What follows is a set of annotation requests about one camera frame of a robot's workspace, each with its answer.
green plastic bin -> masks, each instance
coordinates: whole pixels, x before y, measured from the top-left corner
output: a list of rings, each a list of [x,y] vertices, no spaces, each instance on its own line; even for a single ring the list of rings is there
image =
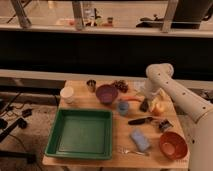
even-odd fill
[[[112,112],[59,109],[45,155],[76,159],[111,159]]]

pink bowl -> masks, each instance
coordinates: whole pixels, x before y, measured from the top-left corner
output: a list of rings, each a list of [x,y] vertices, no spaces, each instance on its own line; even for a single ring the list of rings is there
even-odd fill
[[[111,104],[118,96],[118,90],[109,84],[101,85],[96,90],[96,97],[105,105]]]

sponge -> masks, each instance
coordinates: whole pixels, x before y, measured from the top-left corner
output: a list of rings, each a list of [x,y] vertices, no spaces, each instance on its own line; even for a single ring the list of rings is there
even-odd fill
[[[150,147],[148,139],[143,135],[140,129],[138,128],[134,129],[131,132],[130,137],[135,142],[135,144],[137,145],[138,149],[141,152],[146,151]]]

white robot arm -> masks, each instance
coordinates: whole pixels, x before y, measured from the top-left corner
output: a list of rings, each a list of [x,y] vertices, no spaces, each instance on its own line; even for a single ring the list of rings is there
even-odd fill
[[[171,64],[153,64],[147,67],[147,79],[143,92],[147,98],[153,98],[159,88],[186,112],[197,123],[193,150],[190,156],[190,171],[213,170],[213,104],[196,95],[171,78]]]

white cup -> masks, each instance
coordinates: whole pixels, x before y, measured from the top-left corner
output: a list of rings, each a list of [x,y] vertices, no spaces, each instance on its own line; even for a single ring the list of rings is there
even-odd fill
[[[64,87],[60,91],[60,96],[66,103],[72,103],[74,101],[74,90],[71,86]]]

